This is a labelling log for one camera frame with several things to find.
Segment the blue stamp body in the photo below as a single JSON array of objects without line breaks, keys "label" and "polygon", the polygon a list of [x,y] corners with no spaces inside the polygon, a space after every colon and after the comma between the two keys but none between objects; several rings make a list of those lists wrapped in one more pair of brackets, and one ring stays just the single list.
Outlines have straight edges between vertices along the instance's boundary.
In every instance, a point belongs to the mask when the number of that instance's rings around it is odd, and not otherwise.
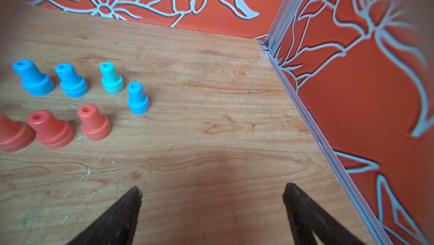
[{"label": "blue stamp body", "polygon": [[13,63],[12,68],[21,77],[21,85],[34,96],[44,96],[55,89],[52,79],[42,73],[34,62],[24,59]]},{"label": "blue stamp body", "polygon": [[68,97],[79,98],[88,92],[87,82],[71,64],[59,64],[55,67],[55,71],[61,80],[60,86]]},{"label": "blue stamp body", "polygon": [[127,104],[134,114],[144,114],[149,110],[149,98],[139,82],[131,82],[127,86]]}]

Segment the red stamp body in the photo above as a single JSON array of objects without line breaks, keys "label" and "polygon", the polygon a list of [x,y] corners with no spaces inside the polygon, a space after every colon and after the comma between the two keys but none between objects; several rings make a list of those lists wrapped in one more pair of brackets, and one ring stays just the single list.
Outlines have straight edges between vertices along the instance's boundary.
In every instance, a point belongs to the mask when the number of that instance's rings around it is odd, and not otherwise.
[{"label": "red stamp body", "polygon": [[48,110],[39,110],[27,118],[27,124],[34,129],[36,139],[50,149],[68,145],[74,138],[72,127],[64,120],[56,118]]},{"label": "red stamp body", "polygon": [[1,112],[1,150],[15,152],[24,149],[35,139],[35,132],[23,122],[14,121]]},{"label": "red stamp body", "polygon": [[110,121],[96,105],[87,104],[80,107],[78,117],[81,120],[81,130],[89,140],[99,141],[110,135]]}]

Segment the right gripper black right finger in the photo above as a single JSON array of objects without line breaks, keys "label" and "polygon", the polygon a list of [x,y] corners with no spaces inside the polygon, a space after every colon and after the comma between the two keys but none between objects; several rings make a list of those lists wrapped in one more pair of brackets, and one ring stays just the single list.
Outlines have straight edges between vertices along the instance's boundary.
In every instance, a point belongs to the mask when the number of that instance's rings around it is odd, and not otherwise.
[{"label": "right gripper black right finger", "polygon": [[286,185],[283,203],[296,245],[316,245],[315,238],[325,245],[363,244],[296,184]]}]

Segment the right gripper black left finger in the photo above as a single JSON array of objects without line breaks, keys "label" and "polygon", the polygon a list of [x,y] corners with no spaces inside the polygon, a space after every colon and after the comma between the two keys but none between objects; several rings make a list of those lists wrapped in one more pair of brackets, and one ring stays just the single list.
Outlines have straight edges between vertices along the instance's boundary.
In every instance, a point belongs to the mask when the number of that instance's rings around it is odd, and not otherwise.
[{"label": "right gripper black left finger", "polygon": [[106,212],[69,242],[70,245],[131,245],[136,232],[142,192],[128,190]]}]

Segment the teal stamp body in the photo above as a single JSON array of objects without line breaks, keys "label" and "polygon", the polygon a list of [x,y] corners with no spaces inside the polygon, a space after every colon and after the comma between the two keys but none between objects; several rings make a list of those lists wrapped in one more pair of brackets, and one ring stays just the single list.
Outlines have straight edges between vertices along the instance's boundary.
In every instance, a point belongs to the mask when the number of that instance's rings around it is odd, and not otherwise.
[{"label": "teal stamp body", "polygon": [[111,62],[104,62],[99,67],[102,74],[102,85],[107,93],[116,94],[124,90],[124,80],[118,74],[116,67]]}]

